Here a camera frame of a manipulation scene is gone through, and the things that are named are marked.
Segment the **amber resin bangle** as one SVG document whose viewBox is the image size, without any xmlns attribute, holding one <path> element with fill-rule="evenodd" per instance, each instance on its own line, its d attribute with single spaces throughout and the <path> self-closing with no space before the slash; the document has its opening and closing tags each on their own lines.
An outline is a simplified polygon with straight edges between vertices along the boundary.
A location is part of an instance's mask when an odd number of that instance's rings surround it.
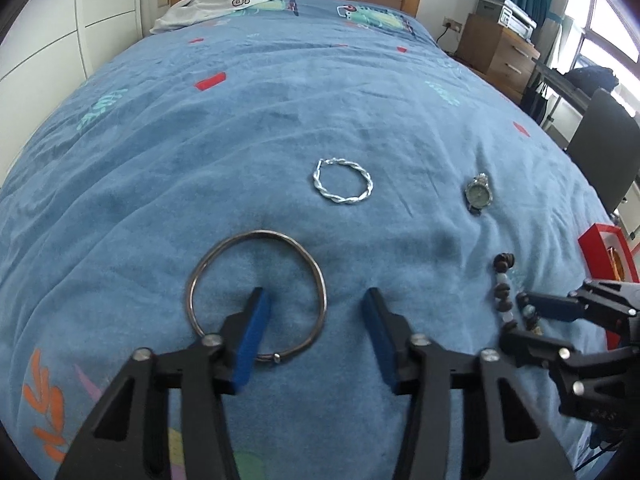
<svg viewBox="0 0 640 480">
<path fill-rule="evenodd" d="M 622 257 L 613 246 L 610 246 L 606 251 L 608 252 L 608 260 L 610 260 L 612 266 L 614 280 L 620 282 L 625 281 L 626 272 Z"/>
</svg>

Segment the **red white jewelry box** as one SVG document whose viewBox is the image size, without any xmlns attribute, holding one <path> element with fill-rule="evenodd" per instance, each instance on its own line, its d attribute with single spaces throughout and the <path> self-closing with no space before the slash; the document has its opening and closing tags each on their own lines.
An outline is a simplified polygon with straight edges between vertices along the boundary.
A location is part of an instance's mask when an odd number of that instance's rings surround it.
<svg viewBox="0 0 640 480">
<path fill-rule="evenodd" d="M 578 238 L 590 278 L 638 283 L 634 257 L 618 226 L 595 223 Z"/>
</svg>

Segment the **thin silver bangle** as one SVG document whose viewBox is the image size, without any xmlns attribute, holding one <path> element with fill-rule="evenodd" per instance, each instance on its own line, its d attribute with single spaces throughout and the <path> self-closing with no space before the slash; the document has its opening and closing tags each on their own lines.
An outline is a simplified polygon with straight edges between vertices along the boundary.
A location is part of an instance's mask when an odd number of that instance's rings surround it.
<svg viewBox="0 0 640 480">
<path fill-rule="evenodd" d="M 262 238 L 265 240 L 278 240 L 279 242 L 287 244 L 303 258 L 311 270 L 318 297 L 318 313 L 316 322 L 314 322 L 314 326 L 312 326 L 309 335 L 302 342 L 283 351 L 258 353 L 256 356 L 256 362 L 260 364 L 282 364 L 284 362 L 291 361 L 296 356 L 299 356 L 318 340 L 322 333 L 324 323 L 326 322 L 326 315 L 328 314 L 328 290 L 326 289 L 326 280 L 324 279 L 321 268 L 316 259 L 306 251 L 303 245 L 299 244 L 297 240 L 294 240 L 293 237 L 277 231 L 253 230 L 225 238 L 213 248 L 210 248 L 192 270 L 188 280 L 186 281 L 186 288 L 184 289 L 183 307 L 192 330 L 198 336 L 203 337 L 205 332 L 200 322 L 198 322 L 198 317 L 196 316 L 194 307 L 194 294 L 196 286 L 198 286 L 198 281 L 208 266 L 227 249 L 247 242 L 248 240 L 261 240 Z"/>
</svg>

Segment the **silver wrist watch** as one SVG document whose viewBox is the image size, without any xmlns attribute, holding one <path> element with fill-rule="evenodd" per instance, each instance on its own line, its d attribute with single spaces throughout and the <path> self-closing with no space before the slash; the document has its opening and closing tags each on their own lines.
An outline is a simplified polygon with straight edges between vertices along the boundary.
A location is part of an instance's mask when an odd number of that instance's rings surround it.
<svg viewBox="0 0 640 480">
<path fill-rule="evenodd" d="M 464 198 L 471 214 L 481 214 L 492 203 L 487 174 L 482 172 L 465 185 Z"/>
</svg>

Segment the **dark grey chair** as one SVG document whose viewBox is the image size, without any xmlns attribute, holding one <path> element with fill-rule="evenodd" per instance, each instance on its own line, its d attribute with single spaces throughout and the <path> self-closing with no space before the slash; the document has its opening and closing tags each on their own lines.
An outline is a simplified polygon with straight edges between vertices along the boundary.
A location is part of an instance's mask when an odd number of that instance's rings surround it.
<svg viewBox="0 0 640 480">
<path fill-rule="evenodd" d="M 639 122 L 608 92 L 593 93 L 566 154 L 612 214 L 639 174 Z"/>
</svg>

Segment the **twisted silver hoop earring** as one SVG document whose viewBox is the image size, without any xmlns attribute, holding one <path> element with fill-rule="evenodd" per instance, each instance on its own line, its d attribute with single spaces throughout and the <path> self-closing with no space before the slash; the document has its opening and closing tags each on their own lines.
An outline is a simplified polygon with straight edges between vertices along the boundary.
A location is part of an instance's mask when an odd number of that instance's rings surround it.
<svg viewBox="0 0 640 480">
<path fill-rule="evenodd" d="M 322 183 L 321 181 L 321 173 L 322 168 L 325 166 L 343 166 L 347 167 L 352 171 L 356 171 L 357 174 L 360 174 L 360 177 L 363 178 L 364 184 L 366 187 L 364 191 L 360 193 L 358 196 L 341 196 L 334 193 L 331 193 Z M 319 159 L 314 167 L 314 172 L 311 174 L 312 184 L 317 192 L 325 199 L 337 205 L 355 205 L 367 200 L 373 190 L 374 190 L 374 182 L 372 180 L 371 175 L 356 162 L 352 162 L 351 160 L 332 157 L 332 158 L 322 158 Z"/>
</svg>

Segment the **blue patterned bedspread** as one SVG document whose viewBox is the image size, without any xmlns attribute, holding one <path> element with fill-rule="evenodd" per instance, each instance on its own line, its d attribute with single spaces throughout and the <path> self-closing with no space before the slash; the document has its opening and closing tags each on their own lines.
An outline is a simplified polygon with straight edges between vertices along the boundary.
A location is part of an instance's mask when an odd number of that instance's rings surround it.
<svg viewBox="0 0 640 480">
<path fill-rule="evenodd" d="M 319 159 L 374 190 L 337 205 Z M 488 175 L 471 214 L 465 185 Z M 499 322 L 492 259 L 516 289 L 563 295 L 578 238 L 608 216 L 579 169 L 418 23 L 332 0 L 278 0 L 139 41 L 70 96 L 1 189 L 1 421 L 55 476 L 130 354 L 192 344 L 182 302 L 209 248 L 292 236 L 328 286 L 319 340 L 254 370 L 226 402 L 247 479 L 387 479 L 407 402 L 384 385 L 359 304 L 474 353 Z"/>
</svg>

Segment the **black bag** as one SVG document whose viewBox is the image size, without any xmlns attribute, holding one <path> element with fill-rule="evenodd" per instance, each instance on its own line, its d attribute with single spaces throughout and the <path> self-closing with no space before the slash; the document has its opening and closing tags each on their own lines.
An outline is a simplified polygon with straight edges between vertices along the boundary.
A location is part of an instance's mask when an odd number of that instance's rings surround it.
<svg viewBox="0 0 640 480">
<path fill-rule="evenodd" d="M 599 65 L 573 68 L 564 74 L 564 78 L 590 98 L 599 89 L 611 93 L 620 84 L 612 68 Z"/>
</svg>

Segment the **wooden drawer chest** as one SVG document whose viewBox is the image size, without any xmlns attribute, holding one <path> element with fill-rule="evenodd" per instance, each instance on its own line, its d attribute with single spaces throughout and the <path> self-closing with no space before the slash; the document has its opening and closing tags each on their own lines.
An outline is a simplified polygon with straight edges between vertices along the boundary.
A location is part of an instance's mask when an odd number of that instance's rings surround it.
<svg viewBox="0 0 640 480">
<path fill-rule="evenodd" d="M 466 19 L 454 52 L 458 62 L 518 105 L 539 57 L 538 50 L 516 32 L 477 14 Z"/>
</svg>

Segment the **white printer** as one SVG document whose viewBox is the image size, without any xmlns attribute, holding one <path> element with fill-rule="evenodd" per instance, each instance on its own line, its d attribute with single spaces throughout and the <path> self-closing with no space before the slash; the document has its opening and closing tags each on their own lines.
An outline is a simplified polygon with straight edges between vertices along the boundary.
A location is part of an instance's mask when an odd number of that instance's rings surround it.
<svg viewBox="0 0 640 480">
<path fill-rule="evenodd" d="M 475 13 L 532 40 L 537 23 L 511 0 L 477 0 Z"/>
</svg>

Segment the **white clothing on bed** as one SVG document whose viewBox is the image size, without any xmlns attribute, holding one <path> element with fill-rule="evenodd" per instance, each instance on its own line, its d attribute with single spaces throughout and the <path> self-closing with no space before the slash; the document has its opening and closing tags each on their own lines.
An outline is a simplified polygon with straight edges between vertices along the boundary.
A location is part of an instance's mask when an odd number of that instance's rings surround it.
<svg viewBox="0 0 640 480">
<path fill-rule="evenodd" d="M 177 29 L 222 18 L 236 11 L 259 6 L 272 0 L 180 0 L 158 18 L 150 29 L 151 35 L 173 32 Z"/>
</svg>

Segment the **white wardrobe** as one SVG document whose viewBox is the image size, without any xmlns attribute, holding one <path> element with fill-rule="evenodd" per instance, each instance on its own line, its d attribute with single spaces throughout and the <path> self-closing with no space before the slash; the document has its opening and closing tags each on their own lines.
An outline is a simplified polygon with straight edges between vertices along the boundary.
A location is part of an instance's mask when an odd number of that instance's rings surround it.
<svg viewBox="0 0 640 480">
<path fill-rule="evenodd" d="M 169 0 L 28 0 L 1 43 L 1 171 L 58 106 L 149 33 Z"/>
</svg>

